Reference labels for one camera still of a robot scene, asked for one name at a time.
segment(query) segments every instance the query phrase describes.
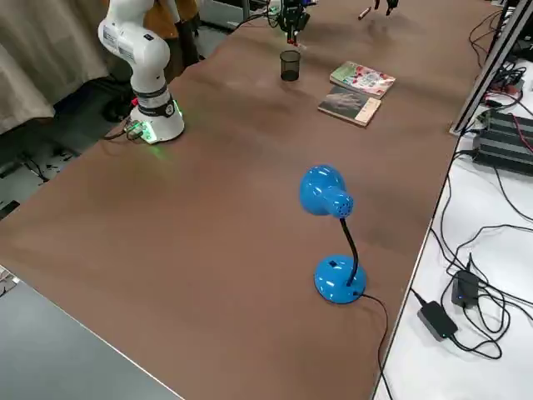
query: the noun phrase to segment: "brown book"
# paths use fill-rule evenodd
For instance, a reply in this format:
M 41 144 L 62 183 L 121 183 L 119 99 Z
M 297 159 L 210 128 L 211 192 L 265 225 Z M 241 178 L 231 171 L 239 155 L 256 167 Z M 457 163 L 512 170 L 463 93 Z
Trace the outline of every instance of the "brown book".
M 333 117 L 365 127 L 371 121 L 381 100 L 366 94 L 352 92 L 343 87 L 334 86 L 318 109 Z

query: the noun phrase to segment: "blue desk lamp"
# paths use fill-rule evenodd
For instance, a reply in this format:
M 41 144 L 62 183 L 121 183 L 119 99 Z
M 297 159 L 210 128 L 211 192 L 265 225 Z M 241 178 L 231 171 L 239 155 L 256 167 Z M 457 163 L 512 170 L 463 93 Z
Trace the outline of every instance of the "blue desk lamp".
M 354 201 L 346 192 L 342 175 L 328 165 L 312 167 L 301 180 L 300 203 L 308 213 L 331 214 L 341 220 L 353 257 L 332 254 L 320 261 L 315 271 L 315 286 L 332 303 L 353 302 L 365 291 L 366 274 L 359 264 L 356 244 L 346 225 L 345 218 L 351 214 Z

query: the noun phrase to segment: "curtain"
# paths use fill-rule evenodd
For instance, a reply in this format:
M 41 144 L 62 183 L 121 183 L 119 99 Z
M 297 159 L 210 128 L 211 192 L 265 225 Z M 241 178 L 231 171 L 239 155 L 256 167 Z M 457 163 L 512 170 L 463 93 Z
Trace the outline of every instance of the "curtain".
M 31 118 L 85 82 L 108 75 L 97 26 L 98 0 L 1 0 L 0 133 Z

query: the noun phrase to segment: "lamp base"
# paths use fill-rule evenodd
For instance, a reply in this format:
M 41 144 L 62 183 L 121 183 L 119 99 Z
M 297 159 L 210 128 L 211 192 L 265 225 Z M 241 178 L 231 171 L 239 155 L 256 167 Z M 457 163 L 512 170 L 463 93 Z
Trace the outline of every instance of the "lamp base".
M 365 291 L 366 273 L 359 264 L 351 286 L 347 286 L 352 266 L 352 257 L 332 254 L 324 258 L 316 267 L 316 290 L 328 302 L 336 304 L 347 304 L 357 300 Z

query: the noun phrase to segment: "book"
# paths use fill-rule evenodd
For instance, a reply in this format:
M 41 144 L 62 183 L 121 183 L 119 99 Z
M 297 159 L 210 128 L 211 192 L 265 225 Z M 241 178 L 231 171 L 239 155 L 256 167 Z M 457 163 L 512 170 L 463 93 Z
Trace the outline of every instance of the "book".
M 333 117 L 365 127 L 380 105 L 381 100 L 377 98 L 334 86 L 326 98 L 318 105 L 318 109 Z
M 330 75 L 331 83 L 374 98 L 382 98 L 395 80 L 395 77 L 351 61 L 346 61 Z

